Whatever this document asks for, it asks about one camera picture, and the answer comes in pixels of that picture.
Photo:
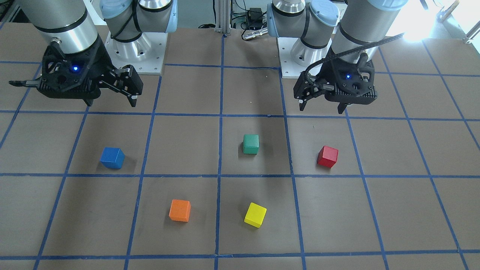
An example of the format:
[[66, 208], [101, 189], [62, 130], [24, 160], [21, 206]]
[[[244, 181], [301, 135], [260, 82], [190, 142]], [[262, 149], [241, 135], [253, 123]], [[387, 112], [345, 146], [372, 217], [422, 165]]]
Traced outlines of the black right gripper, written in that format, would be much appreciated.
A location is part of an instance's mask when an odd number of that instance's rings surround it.
[[113, 69], [101, 37], [84, 51], [67, 54], [60, 43], [51, 41], [42, 58], [42, 74], [37, 90], [51, 99], [82, 99], [88, 107], [108, 88], [127, 97], [130, 106], [137, 106], [143, 93], [143, 81], [133, 65]]

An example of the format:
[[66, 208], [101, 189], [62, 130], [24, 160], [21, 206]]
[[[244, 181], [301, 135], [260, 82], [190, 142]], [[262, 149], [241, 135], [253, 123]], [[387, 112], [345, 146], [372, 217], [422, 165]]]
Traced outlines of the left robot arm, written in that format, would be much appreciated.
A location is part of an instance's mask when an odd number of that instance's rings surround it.
[[267, 7], [268, 34], [298, 38], [305, 48], [326, 55], [305, 64], [293, 87], [303, 111], [308, 101], [324, 96], [342, 114], [352, 104], [378, 98], [373, 56], [380, 45], [403, 37], [386, 37], [406, 0], [348, 0], [343, 17], [329, 0], [273, 0]]

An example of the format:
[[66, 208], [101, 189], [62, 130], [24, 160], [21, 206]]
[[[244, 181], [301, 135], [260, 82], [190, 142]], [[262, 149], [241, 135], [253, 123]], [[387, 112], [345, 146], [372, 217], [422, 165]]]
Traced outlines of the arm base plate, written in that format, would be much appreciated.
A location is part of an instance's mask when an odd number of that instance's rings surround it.
[[310, 64], [323, 59], [327, 55], [331, 43], [330, 40], [326, 47], [315, 49], [303, 44], [300, 38], [279, 37], [277, 44], [282, 77], [298, 79], [300, 73]]
[[105, 47], [115, 67], [132, 65], [139, 75], [161, 75], [167, 39], [168, 33], [147, 32], [136, 41], [121, 43], [108, 36]]

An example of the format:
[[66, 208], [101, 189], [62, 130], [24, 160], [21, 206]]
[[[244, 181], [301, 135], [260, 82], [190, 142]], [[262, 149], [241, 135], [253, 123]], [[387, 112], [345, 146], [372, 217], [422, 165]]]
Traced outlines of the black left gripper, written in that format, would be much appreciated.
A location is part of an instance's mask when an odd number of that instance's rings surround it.
[[377, 99], [374, 86], [375, 68], [372, 60], [360, 60], [357, 64], [334, 59], [322, 64], [319, 79], [334, 86], [325, 93], [323, 84], [307, 71], [302, 71], [293, 87], [293, 97], [298, 99], [299, 110], [304, 111], [307, 102], [324, 95], [330, 102], [337, 102], [338, 114], [343, 114], [348, 104], [368, 105]]

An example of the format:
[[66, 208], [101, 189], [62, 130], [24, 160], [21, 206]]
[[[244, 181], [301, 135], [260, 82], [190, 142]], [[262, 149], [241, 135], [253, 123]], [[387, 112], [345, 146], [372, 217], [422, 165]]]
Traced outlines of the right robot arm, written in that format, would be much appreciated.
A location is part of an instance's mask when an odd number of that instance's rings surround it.
[[134, 63], [154, 59], [148, 33], [173, 33], [178, 27], [176, 0], [102, 0], [100, 10], [110, 31], [110, 53], [81, 0], [21, 0], [20, 7], [48, 46], [42, 74], [34, 80], [10, 81], [34, 87], [50, 99], [80, 99], [92, 106], [101, 89], [110, 89], [137, 105], [143, 82]]

